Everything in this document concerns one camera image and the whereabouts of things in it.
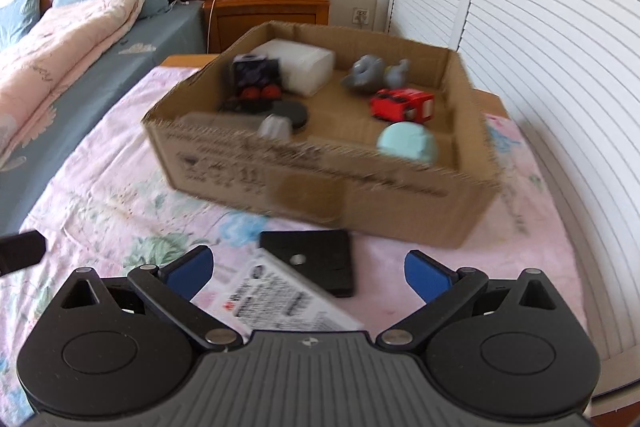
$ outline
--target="blue bedsheet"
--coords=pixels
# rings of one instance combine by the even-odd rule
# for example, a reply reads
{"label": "blue bedsheet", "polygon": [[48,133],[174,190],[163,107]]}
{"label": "blue bedsheet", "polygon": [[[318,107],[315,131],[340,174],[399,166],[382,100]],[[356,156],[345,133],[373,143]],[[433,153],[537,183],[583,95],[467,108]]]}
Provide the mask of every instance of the blue bedsheet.
{"label": "blue bedsheet", "polygon": [[0,172],[0,236],[17,232],[47,182],[104,114],[169,55],[206,53],[201,3],[140,20],[69,88],[53,107],[53,124],[27,147],[15,150]]}

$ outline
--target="wooden nightstand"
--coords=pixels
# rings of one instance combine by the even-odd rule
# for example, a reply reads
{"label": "wooden nightstand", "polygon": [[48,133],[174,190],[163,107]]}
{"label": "wooden nightstand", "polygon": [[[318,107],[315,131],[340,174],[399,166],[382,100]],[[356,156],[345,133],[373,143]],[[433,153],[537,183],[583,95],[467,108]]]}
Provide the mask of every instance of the wooden nightstand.
{"label": "wooden nightstand", "polygon": [[[204,5],[209,20],[211,3]],[[268,21],[329,23],[329,0],[216,0],[211,17],[209,51],[222,53],[254,26]]]}

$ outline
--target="pink blanket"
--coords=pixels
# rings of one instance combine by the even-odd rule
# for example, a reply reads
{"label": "pink blanket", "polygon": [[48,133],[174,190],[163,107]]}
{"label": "pink blanket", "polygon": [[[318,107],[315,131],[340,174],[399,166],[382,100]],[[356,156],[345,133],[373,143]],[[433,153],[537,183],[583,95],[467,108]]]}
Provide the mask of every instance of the pink blanket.
{"label": "pink blanket", "polygon": [[50,108],[133,26],[144,0],[86,0],[47,10],[0,53],[0,169],[51,123]]}
{"label": "pink blanket", "polygon": [[[76,267],[92,266],[103,277],[122,276],[140,264],[165,264],[206,244],[216,268],[194,302],[210,310],[248,260],[262,230],[311,228],[197,200],[167,186],[140,120],[193,71],[151,71],[69,156],[25,221],[24,229],[38,229],[47,237],[50,251],[39,266],[0,280],[0,417],[8,425],[29,411],[15,376],[18,350]],[[372,336],[422,305],[402,272],[404,256],[413,248],[454,269],[474,266],[494,278],[512,279],[526,267],[542,268],[585,323],[574,254],[529,147],[510,120],[488,117],[487,124],[504,168],[505,190],[464,248],[434,250],[353,235],[356,295],[335,302]]]}

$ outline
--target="wall outlet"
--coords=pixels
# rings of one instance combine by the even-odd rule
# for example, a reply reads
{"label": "wall outlet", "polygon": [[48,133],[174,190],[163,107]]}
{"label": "wall outlet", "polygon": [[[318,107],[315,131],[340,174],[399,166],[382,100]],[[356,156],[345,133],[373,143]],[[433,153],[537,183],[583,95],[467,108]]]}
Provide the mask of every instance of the wall outlet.
{"label": "wall outlet", "polygon": [[369,10],[364,8],[353,9],[353,20],[351,21],[358,26],[366,26],[369,24]]}

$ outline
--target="white tissue box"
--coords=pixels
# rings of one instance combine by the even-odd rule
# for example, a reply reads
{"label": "white tissue box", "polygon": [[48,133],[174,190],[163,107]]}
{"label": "white tissue box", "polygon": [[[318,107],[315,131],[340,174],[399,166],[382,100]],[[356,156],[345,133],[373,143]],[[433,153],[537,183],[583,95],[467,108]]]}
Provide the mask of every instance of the white tissue box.
{"label": "white tissue box", "polygon": [[335,52],[301,44],[273,39],[252,51],[280,61],[282,87],[302,96],[313,96],[331,79],[334,72]]}

